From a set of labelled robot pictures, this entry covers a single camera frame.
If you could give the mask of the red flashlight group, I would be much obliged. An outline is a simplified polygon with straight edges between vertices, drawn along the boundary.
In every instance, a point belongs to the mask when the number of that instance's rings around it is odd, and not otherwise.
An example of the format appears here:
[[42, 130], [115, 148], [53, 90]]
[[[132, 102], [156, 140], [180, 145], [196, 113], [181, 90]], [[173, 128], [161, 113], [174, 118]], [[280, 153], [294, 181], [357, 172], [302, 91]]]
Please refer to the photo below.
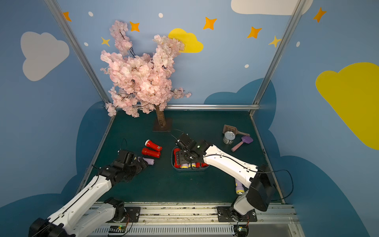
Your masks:
[[181, 165], [178, 163], [178, 152], [180, 151], [179, 148], [175, 148], [173, 150], [173, 165], [176, 169], [180, 169]]

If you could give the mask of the teal plastic storage box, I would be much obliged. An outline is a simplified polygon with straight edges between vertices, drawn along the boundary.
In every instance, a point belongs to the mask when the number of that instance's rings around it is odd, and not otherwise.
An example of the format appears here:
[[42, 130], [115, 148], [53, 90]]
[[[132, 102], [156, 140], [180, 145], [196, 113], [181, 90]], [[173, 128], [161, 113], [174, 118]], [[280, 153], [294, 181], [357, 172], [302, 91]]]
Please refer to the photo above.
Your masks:
[[171, 154], [171, 165], [172, 167], [174, 168], [174, 170], [178, 171], [178, 172], [193, 172], [193, 171], [204, 171], [204, 170], [207, 170], [209, 168], [208, 167], [201, 167], [202, 163], [196, 163], [196, 168], [192, 168], [191, 167], [191, 164], [190, 164], [190, 167], [189, 168], [185, 168], [185, 169], [176, 169], [173, 165], [173, 150], [172, 150], [172, 154]]

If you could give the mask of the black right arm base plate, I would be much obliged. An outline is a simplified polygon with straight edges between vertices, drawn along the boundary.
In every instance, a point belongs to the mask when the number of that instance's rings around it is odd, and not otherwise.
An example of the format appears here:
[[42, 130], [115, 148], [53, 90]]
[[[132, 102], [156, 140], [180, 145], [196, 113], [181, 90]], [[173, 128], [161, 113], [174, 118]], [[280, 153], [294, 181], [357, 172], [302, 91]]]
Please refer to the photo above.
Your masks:
[[216, 209], [219, 222], [257, 222], [255, 209], [244, 215], [227, 206], [218, 206]]

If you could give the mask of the brown plastic litter scoop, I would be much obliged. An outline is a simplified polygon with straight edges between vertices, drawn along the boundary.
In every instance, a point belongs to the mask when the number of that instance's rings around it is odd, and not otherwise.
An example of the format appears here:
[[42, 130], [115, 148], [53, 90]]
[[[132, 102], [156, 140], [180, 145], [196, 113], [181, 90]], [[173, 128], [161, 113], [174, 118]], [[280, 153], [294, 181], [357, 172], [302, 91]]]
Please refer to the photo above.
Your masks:
[[227, 124], [225, 124], [223, 127], [223, 134], [225, 134], [226, 132], [233, 132], [235, 135], [250, 136], [249, 133], [239, 131], [235, 126], [231, 126]]

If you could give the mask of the left green circuit board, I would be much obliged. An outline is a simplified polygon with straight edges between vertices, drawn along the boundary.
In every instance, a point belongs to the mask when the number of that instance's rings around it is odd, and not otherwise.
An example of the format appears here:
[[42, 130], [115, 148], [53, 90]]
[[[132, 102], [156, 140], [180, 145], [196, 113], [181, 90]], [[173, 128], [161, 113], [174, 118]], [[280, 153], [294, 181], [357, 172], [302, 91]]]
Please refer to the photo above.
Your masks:
[[127, 227], [124, 225], [110, 226], [108, 230], [108, 236], [119, 235], [123, 236], [127, 232]]

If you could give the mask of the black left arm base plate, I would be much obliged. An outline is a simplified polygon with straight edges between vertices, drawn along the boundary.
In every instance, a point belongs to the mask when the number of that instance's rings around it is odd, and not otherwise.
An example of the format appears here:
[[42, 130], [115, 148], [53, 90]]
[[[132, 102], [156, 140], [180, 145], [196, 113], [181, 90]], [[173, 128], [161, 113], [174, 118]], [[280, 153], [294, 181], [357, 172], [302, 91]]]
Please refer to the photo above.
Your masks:
[[109, 223], [137, 223], [139, 221], [141, 207], [117, 207], [115, 215]]

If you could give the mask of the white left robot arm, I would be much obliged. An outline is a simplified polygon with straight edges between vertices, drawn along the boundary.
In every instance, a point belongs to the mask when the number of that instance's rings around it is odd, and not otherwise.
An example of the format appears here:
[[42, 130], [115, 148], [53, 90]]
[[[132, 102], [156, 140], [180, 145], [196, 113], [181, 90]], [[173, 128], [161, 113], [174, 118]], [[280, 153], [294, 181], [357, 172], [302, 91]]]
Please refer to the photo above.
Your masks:
[[143, 169], [154, 165], [149, 158], [136, 156], [133, 152], [120, 150], [117, 158], [98, 170], [97, 175], [67, 204], [48, 218], [38, 218], [29, 227], [30, 237], [87, 237], [106, 222], [130, 221], [124, 201], [109, 198], [86, 215], [86, 212], [120, 182], [129, 182]]

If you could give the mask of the pink blossom artificial tree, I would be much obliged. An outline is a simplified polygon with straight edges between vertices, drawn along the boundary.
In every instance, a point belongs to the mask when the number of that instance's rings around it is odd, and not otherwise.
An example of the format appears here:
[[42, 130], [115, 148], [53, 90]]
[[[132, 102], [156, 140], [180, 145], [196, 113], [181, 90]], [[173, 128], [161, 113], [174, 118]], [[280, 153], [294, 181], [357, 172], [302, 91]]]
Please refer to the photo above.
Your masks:
[[141, 112], [156, 112], [153, 130], [170, 131], [172, 121], [164, 115], [168, 102], [191, 96], [181, 87], [173, 88], [170, 79], [175, 72], [174, 59], [184, 51], [185, 45], [177, 39], [156, 35], [153, 39], [157, 43], [154, 55], [144, 53], [138, 56], [133, 51], [127, 31], [127, 23], [115, 21], [110, 34], [118, 52], [102, 51], [100, 56], [108, 64], [102, 71], [113, 82], [109, 90], [112, 102], [105, 104], [108, 115], [114, 117], [118, 110], [123, 110], [127, 115], [137, 118]]

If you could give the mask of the aluminium frame rail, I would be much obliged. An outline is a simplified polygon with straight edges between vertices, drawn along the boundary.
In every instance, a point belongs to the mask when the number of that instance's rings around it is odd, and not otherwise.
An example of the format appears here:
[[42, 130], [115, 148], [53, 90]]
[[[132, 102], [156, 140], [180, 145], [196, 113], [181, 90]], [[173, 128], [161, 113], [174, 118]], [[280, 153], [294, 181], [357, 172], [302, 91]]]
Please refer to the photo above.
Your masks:
[[187, 110], [222, 110], [222, 111], [249, 111], [258, 110], [259, 105], [251, 104], [168, 104], [166, 110], [187, 111]]

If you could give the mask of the green circuit board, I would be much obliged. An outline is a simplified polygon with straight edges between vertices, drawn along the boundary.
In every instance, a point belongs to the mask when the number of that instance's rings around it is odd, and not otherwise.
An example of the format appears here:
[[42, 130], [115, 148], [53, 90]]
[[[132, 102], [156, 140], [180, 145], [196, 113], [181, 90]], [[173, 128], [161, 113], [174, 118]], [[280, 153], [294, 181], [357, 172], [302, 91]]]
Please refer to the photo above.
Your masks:
[[127, 227], [124, 225], [110, 226], [108, 230], [108, 236], [119, 235], [123, 236], [127, 232]]
[[247, 237], [249, 228], [247, 226], [234, 225], [234, 237]]

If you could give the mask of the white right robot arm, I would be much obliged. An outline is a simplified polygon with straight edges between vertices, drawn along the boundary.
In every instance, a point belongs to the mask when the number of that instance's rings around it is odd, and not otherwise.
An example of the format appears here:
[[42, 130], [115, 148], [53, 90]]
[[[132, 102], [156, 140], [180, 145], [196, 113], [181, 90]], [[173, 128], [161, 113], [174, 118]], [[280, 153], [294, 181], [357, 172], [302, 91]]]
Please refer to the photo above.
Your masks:
[[186, 133], [176, 139], [176, 145], [181, 149], [177, 155], [180, 165], [205, 163], [214, 166], [248, 188], [233, 202], [231, 213], [243, 216], [253, 209], [267, 211], [276, 190], [273, 172], [268, 166], [241, 161], [205, 140], [196, 142]]

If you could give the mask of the right green circuit board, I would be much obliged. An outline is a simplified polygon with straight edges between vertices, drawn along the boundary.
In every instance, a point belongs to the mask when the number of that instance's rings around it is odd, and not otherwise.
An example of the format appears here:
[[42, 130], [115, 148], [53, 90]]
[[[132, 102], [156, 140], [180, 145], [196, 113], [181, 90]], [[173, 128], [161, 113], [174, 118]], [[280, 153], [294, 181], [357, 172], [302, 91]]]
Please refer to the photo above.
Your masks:
[[234, 237], [247, 237], [249, 228], [247, 226], [234, 225]]

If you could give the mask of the silver pull-tab tin can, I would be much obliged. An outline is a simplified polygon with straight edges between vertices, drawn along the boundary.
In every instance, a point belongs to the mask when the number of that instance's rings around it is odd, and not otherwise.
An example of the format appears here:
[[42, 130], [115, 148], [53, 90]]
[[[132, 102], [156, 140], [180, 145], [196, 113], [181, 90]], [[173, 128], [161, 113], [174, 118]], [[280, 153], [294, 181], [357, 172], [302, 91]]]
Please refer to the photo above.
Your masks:
[[235, 140], [235, 133], [232, 132], [232, 131], [226, 131], [224, 133], [224, 138], [223, 138], [223, 142], [226, 144], [226, 145], [231, 145], [234, 140]]

